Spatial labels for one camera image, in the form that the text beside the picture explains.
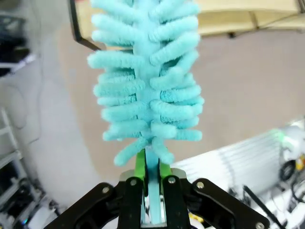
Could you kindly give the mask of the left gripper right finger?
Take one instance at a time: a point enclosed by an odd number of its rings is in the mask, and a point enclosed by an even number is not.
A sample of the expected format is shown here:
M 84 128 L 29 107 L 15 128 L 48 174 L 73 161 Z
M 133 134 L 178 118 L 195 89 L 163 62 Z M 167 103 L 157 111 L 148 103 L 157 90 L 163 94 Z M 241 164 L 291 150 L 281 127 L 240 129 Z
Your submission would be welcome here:
M 181 169 L 160 164 L 167 227 L 189 229 L 189 213 L 215 229 L 267 229 L 269 220 L 206 178 L 189 182 Z

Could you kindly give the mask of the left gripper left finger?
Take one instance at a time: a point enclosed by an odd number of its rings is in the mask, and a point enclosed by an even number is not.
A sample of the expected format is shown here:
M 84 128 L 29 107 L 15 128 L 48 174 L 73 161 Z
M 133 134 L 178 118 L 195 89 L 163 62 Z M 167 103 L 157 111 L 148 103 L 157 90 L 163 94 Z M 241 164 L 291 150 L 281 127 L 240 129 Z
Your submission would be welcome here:
M 136 156 L 136 167 L 122 174 L 116 186 L 99 183 L 55 220 L 48 229 L 102 229 L 118 218 L 119 229 L 141 227 L 146 182 L 145 151 Z

